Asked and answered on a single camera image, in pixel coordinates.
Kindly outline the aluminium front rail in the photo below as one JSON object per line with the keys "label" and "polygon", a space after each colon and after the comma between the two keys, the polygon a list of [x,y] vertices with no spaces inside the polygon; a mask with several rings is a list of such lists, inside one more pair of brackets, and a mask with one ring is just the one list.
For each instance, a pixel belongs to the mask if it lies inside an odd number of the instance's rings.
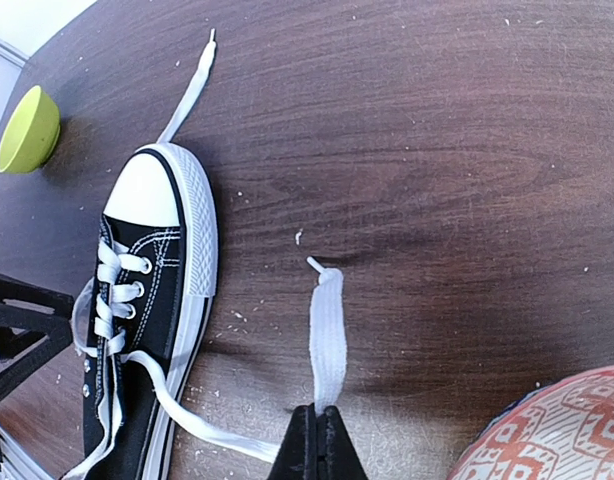
{"label": "aluminium front rail", "polygon": [[0,480],[52,480],[1,425]]}

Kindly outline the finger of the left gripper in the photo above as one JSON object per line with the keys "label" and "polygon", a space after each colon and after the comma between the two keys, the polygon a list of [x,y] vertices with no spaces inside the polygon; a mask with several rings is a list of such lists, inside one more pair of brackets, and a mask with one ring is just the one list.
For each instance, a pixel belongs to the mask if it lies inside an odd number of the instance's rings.
{"label": "finger of the left gripper", "polygon": [[73,342],[74,298],[0,274],[0,402]]}

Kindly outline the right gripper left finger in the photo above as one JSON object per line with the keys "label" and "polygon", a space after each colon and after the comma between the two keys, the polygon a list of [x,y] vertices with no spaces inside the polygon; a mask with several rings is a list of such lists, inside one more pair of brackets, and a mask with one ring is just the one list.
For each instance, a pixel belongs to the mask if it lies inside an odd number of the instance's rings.
{"label": "right gripper left finger", "polygon": [[318,478],[317,425],[313,404],[294,409],[268,475],[269,480]]}

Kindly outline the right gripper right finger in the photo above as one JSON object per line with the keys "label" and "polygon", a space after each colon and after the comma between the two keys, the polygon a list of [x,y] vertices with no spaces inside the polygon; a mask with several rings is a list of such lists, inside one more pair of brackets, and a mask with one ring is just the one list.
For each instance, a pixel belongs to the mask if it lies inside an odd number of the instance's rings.
{"label": "right gripper right finger", "polygon": [[326,407],[319,416],[319,478],[368,479],[336,406]]}

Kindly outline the left aluminium frame post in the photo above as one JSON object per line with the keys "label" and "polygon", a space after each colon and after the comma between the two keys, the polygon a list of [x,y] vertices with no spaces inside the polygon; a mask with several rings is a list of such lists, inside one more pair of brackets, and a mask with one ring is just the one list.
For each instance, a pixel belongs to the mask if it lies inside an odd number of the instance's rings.
{"label": "left aluminium frame post", "polygon": [[28,56],[21,50],[0,38],[0,57],[11,64],[23,68],[27,63]]}

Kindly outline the green plastic bowl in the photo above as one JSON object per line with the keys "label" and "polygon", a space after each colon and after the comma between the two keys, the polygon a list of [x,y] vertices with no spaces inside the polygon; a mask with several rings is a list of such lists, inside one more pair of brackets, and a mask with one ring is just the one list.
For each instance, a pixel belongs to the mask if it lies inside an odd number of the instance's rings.
{"label": "green plastic bowl", "polygon": [[0,173],[31,173],[51,156],[60,135],[55,101],[33,86],[19,101],[0,141]]}

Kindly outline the black white canvas sneaker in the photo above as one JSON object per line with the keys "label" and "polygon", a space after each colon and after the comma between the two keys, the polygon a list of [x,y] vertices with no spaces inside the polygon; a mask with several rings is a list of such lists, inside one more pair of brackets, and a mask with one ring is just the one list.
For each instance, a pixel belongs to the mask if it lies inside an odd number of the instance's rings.
{"label": "black white canvas sneaker", "polygon": [[218,226],[206,172],[187,149],[159,143],[126,162],[99,221],[92,279],[74,305],[84,350],[84,460],[73,479],[163,479],[174,423],[143,353],[182,396],[216,292]]}

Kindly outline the red white patterned bowl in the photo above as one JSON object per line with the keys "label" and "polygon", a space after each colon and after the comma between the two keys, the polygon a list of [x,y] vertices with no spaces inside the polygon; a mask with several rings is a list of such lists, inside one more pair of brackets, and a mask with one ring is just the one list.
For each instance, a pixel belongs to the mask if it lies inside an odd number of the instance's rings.
{"label": "red white patterned bowl", "polygon": [[450,479],[614,479],[614,366],[544,386],[509,405]]}

